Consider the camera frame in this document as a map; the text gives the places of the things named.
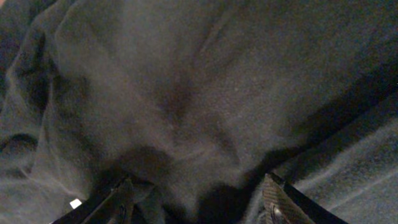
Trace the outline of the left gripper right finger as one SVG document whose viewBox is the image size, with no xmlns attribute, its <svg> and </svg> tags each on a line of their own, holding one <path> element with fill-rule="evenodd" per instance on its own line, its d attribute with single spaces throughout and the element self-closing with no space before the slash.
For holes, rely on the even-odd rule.
<svg viewBox="0 0 398 224">
<path fill-rule="evenodd" d="M 264 178 L 262 196 L 265 224 L 348 224 L 273 173 Z"/>
</svg>

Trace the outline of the black t-shirt white lettering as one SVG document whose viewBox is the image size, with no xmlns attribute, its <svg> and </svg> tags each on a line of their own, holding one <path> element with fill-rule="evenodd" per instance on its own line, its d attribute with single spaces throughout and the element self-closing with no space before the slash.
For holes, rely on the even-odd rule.
<svg viewBox="0 0 398 224">
<path fill-rule="evenodd" d="M 260 223 L 275 172 L 397 222 L 396 1 L 5 1 L 1 222 L 129 174 L 134 223 Z"/>
</svg>

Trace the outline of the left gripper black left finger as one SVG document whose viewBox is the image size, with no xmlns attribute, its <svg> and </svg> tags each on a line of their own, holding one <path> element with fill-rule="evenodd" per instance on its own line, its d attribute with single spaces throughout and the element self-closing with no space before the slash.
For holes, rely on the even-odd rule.
<svg viewBox="0 0 398 224">
<path fill-rule="evenodd" d="M 133 195 L 131 179 L 123 177 L 99 190 L 53 224 L 130 224 L 134 210 Z"/>
</svg>

